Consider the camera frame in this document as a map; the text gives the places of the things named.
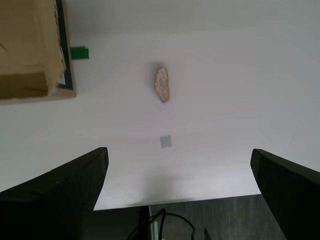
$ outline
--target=white surface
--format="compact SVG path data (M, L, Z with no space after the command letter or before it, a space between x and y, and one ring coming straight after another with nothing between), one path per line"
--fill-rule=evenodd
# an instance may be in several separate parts
M320 171L318 0L67 0L75 99L0 106L0 191L109 150L95 209L258 194L261 148ZM153 91L165 63L170 101ZM161 149L160 136L172 147Z

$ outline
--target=gray square sticker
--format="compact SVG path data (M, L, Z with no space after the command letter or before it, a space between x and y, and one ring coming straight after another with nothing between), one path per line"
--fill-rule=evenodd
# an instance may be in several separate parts
M171 135L161 136L160 137L160 144L161 144L162 149L172 147Z

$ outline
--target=white tabletop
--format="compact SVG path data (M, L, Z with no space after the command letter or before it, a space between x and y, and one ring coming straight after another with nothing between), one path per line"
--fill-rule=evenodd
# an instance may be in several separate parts
M0 191L97 147L96 210L258 194L254 148L320 171L318 0L66 3L90 60L73 61L76 98L0 106Z

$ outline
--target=black object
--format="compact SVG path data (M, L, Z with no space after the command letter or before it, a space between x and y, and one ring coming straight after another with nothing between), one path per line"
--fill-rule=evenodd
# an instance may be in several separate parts
M320 239L320 173L261 149L251 168L286 239Z
M206 228L204 229L204 240L211 240L211 237Z
M96 205L108 164L100 147L1 192L1 239L81 239L82 218Z
M149 207L148 206L141 206L139 213L139 225L142 224L146 219L150 217ZM151 228L148 224L142 225L139 228L137 233L137 239L141 240L152 240L151 239Z
M65 14L62 0L56 0L56 10L58 13L58 27L60 33L60 46L63 51L63 57L65 62L65 71L64 71L64 81L65 85L59 83L58 87L60 89L69 89L73 90L73 82L72 82L72 75L71 75L71 63L70 63L70 56L69 56L69 46L68 46L68 39L67 39L67 28L65 22Z
M133 229L133 231L130 233L130 235L127 237L127 240L133 240L139 237L139 230L143 229L145 226L149 226L150 224L152 224L155 220L157 220L158 217L162 216L161 218L161 224L160 224L160 229L159 229L159 235L158 235L158 239L161 240L162 239L162 231L163 231L163 227L164 227L164 222L165 222L165 217L166 216L173 216L173 217L177 217L182 219L183 221L185 221L187 224L190 225L190 227L192 228L192 233L191 233L191 240L195 240L195 227L194 225L185 217L179 215L179 214L175 214L175 213L170 213L167 212L166 209L162 208L157 214L146 217L144 220L141 221L141 219L139 220L139 225Z

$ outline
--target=dark floor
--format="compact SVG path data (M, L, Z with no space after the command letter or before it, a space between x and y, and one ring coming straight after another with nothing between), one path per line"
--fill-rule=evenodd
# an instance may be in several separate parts
M195 240L205 240L204 228L212 240L285 240L262 195L153 205L151 213L154 215L162 208L192 222L196 229ZM83 220L82 239L126 240L139 224L139 217L146 219L148 214L148 207L94 211ZM190 240L191 232L183 220L165 217L163 239Z
M93 211L83 219L83 240L126 240L139 224L140 207Z
M285 240L262 195L153 205L155 214L182 215L195 227L195 240L204 240L207 228L212 240ZM191 228L183 220L166 216L162 231L165 240L190 240Z

